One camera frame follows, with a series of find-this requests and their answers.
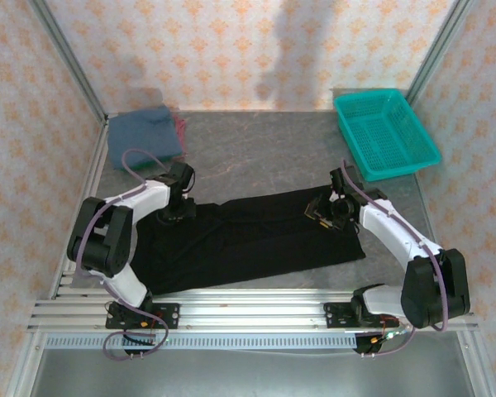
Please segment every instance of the blue towel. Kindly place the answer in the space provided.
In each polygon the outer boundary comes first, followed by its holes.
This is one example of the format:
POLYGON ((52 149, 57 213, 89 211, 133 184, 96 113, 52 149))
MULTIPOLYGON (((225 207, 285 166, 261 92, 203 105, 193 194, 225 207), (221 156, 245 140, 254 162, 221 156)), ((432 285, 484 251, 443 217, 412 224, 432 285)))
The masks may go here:
MULTIPOLYGON (((111 118, 108 123, 108 158, 115 169, 123 170, 122 155, 128 149, 149 151, 159 160, 182 155, 171 111, 159 108, 136 110, 111 118)), ((151 159, 140 153, 129 153, 126 162, 140 167, 151 159)))

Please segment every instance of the patterned wall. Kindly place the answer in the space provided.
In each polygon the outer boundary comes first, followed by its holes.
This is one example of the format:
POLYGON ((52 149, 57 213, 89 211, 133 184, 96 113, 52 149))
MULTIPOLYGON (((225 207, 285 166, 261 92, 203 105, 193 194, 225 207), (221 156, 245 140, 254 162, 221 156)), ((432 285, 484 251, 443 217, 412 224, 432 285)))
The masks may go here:
POLYGON ((330 109, 408 88, 454 0, 49 0, 108 112, 330 109))
POLYGON ((0 0, 0 395, 50 290, 98 123, 25 0, 0 0))
POLYGON ((496 0, 476 3, 416 111, 443 155, 419 173, 428 213, 465 254, 496 372, 496 0))

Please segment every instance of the black cloth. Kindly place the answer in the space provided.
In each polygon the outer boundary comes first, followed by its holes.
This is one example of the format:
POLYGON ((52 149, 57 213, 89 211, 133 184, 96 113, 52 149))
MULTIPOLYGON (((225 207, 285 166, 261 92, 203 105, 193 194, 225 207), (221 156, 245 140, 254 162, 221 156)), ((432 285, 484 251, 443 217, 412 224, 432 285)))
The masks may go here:
POLYGON ((253 280, 365 257, 355 229, 338 232, 307 218, 308 203, 328 186, 201 204, 173 226, 156 214, 136 225, 131 267, 153 294, 253 280))

